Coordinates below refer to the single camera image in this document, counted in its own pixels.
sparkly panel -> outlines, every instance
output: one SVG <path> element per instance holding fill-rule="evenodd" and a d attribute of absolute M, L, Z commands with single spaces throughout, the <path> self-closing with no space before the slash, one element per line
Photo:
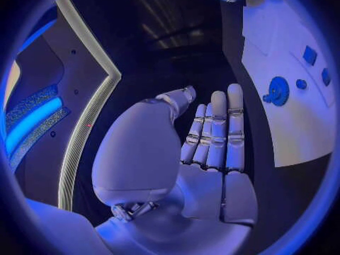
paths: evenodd
<path fill-rule="evenodd" d="M 22 158 L 31 149 L 31 147 L 42 137 L 52 126 L 57 122 L 65 118 L 70 113 L 67 108 L 61 108 L 48 117 L 44 122 L 42 122 L 38 127 L 36 127 L 19 145 L 16 151 L 13 153 L 10 161 L 10 166 L 13 172 L 20 164 Z"/>
<path fill-rule="evenodd" d="M 7 112 L 6 131 L 9 132 L 9 130 L 19 122 L 26 113 L 55 97 L 57 94 L 57 85 L 51 85 L 22 100 L 11 111 Z"/>

blue button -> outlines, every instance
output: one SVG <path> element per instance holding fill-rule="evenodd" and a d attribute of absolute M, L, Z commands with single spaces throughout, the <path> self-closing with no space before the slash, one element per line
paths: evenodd
<path fill-rule="evenodd" d="M 304 90 L 304 89 L 307 88 L 307 82 L 306 82 L 306 80 L 298 79 L 296 81 L 296 86 L 297 86 L 297 88 Z"/>
<path fill-rule="evenodd" d="M 305 61 L 307 61 L 310 65 L 314 65 L 316 57 L 316 51 L 307 45 L 303 54 L 303 58 L 305 59 Z"/>
<path fill-rule="evenodd" d="M 328 86 L 330 83 L 330 76 L 328 74 L 327 68 L 324 68 L 324 70 L 322 71 L 322 81 L 324 82 L 325 86 Z"/>

blue square button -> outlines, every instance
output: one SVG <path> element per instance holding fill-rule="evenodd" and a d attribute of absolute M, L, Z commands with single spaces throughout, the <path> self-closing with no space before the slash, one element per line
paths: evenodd
<path fill-rule="evenodd" d="M 307 61 L 307 63 L 309 63 L 310 65 L 314 65 L 316 57 L 316 51 L 307 45 L 303 54 L 303 58 L 305 59 L 305 61 Z"/>
<path fill-rule="evenodd" d="M 324 68 L 324 70 L 322 71 L 322 81 L 324 82 L 325 86 L 328 86 L 330 83 L 330 76 L 328 74 L 327 68 Z"/>

blue light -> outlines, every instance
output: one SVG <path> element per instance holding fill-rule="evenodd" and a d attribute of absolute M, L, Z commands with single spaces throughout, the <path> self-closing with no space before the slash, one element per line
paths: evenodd
<path fill-rule="evenodd" d="M 54 98 L 23 118 L 9 133 L 6 139 L 6 151 L 13 152 L 16 145 L 43 119 L 62 107 L 60 98 Z"/>
<path fill-rule="evenodd" d="M 22 45 L 22 47 L 19 50 L 19 53 L 22 52 L 23 50 L 25 50 L 25 48 L 27 46 L 29 46 L 32 42 L 34 42 L 34 40 L 36 38 L 38 38 L 40 35 L 42 35 L 47 29 L 49 29 L 54 23 L 56 22 L 56 20 L 53 20 L 49 23 L 47 23 L 46 25 L 44 25 L 43 27 L 39 28 L 36 32 L 34 32 L 32 35 L 30 35 L 30 37 L 28 39 L 26 39 L 26 41 L 24 42 L 24 44 Z"/>

